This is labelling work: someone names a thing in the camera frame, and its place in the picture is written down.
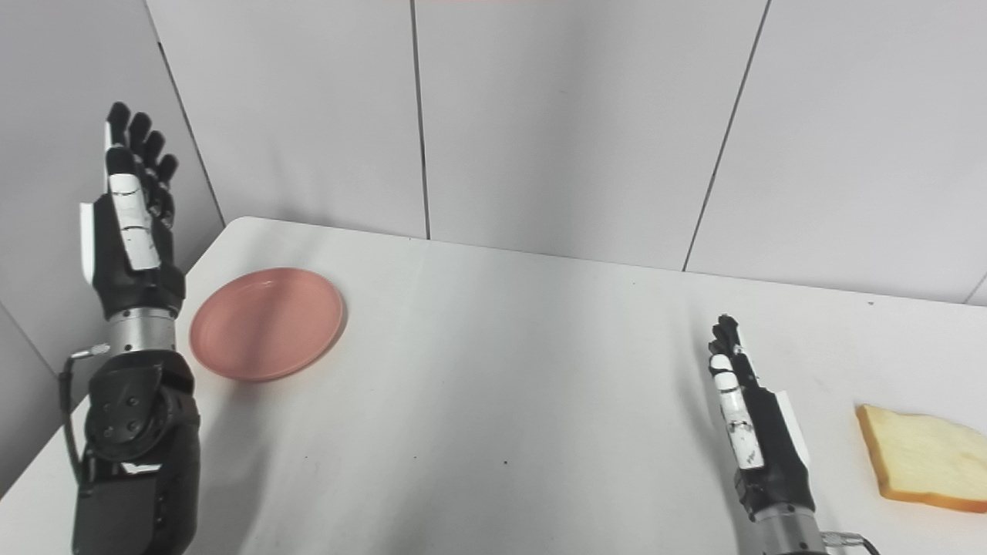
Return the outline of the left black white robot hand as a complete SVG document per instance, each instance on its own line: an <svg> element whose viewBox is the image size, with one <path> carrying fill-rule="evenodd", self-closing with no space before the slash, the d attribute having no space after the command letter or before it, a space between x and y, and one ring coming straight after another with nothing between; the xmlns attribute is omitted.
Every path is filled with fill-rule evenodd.
<svg viewBox="0 0 987 555"><path fill-rule="evenodd" d="M175 318L186 298L186 275L175 261L175 200L170 180L177 158L150 116L115 102L103 123L103 185L79 205L85 281L103 316L150 308Z"/></svg>

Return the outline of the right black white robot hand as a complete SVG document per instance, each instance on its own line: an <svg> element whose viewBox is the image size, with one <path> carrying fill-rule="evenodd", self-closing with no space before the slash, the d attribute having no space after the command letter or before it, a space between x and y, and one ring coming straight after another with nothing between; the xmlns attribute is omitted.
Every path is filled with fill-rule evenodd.
<svg viewBox="0 0 987 555"><path fill-rule="evenodd" d="M733 316L720 315L712 333L708 370L748 520L772 508L814 512L810 472L790 431L787 398L761 385Z"/></svg>

